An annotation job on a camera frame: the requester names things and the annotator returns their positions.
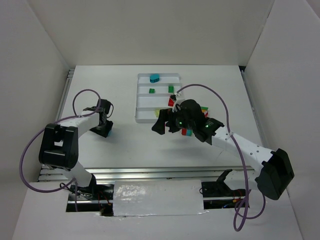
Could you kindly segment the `red flower lego with green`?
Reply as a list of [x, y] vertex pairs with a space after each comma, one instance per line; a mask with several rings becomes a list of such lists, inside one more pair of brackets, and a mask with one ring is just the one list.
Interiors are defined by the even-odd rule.
[[201, 111], [202, 113], [204, 114], [205, 117], [208, 116], [209, 112], [208, 112], [208, 107], [205, 107], [205, 106], [201, 106]]

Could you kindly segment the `red teal lego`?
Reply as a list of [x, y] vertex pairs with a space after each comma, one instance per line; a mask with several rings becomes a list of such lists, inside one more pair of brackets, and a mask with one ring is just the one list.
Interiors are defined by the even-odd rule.
[[193, 134], [193, 131], [192, 131], [191, 129], [183, 128], [183, 129], [181, 130], [181, 134], [182, 134], [183, 136], [191, 137], [192, 134]]

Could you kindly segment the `red curved lego brick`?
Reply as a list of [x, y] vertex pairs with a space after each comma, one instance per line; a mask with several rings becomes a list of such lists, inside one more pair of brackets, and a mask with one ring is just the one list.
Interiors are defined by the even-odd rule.
[[173, 100], [172, 98], [169, 98], [169, 100], [168, 100], [168, 106], [169, 106], [169, 107], [173, 107], [174, 104], [175, 104], [174, 100]]

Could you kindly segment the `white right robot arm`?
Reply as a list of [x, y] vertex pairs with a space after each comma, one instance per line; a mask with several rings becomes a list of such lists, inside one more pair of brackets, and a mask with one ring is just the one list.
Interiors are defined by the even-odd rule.
[[254, 169], [253, 174], [241, 174], [226, 170], [220, 177], [222, 185], [230, 190], [245, 189], [260, 191], [271, 200], [278, 200], [295, 174], [288, 153], [283, 149], [271, 150], [259, 146], [244, 137], [232, 133], [222, 122], [206, 116], [201, 106], [193, 99], [184, 100], [174, 108], [161, 109], [152, 131], [164, 135], [191, 130], [202, 143], [225, 150]]

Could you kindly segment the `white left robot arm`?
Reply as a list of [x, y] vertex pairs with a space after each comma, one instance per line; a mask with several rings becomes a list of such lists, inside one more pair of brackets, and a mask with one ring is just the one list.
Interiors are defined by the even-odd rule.
[[58, 169], [70, 181], [75, 180], [70, 187], [72, 192], [91, 197], [96, 197], [102, 187], [79, 162], [79, 138], [88, 131], [103, 138], [110, 134], [113, 122], [108, 118], [113, 113], [114, 105], [106, 99], [99, 104], [100, 107], [85, 108], [80, 117], [48, 124], [44, 128], [39, 152], [41, 164]]

